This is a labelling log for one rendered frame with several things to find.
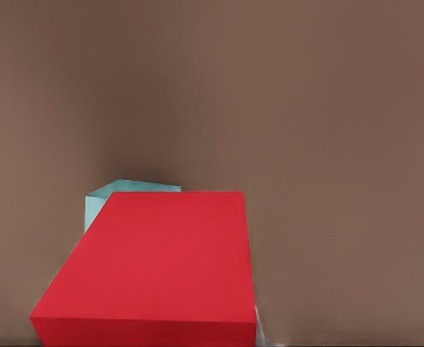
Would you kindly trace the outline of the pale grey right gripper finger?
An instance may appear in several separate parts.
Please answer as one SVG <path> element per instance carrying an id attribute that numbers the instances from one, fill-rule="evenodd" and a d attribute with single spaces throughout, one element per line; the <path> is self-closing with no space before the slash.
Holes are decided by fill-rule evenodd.
<path id="1" fill-rule="evenodd" d="M 256 334 L 255 334 L 255 347 L 278 347 L 278 343 L 270 341 L 263 333 L 263 328 L 258 314 L 258 308 L 255 307 L 256 314 Z"/>

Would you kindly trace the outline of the red wooden cube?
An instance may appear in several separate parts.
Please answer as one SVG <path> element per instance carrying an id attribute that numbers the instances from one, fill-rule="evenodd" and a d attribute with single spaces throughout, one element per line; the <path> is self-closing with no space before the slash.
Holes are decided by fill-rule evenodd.
<path id="1" fill-rule="evenodd" d="M 253 347 L 241 192 L 117 192 L 30 314 L 45 347 Z"/>

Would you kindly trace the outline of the blue wooden cube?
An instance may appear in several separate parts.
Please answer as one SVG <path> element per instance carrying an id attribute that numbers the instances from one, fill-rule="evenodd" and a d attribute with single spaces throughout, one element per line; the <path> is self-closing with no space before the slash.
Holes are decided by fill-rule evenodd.
<path id="1" fill-rule="evenodd" d="M 114 192 L 181 192 L 180 186 L 117 179 L 85 196 L 85 224 L 86 232 L 96 216 L 99 214 L 107 199 Z"/>

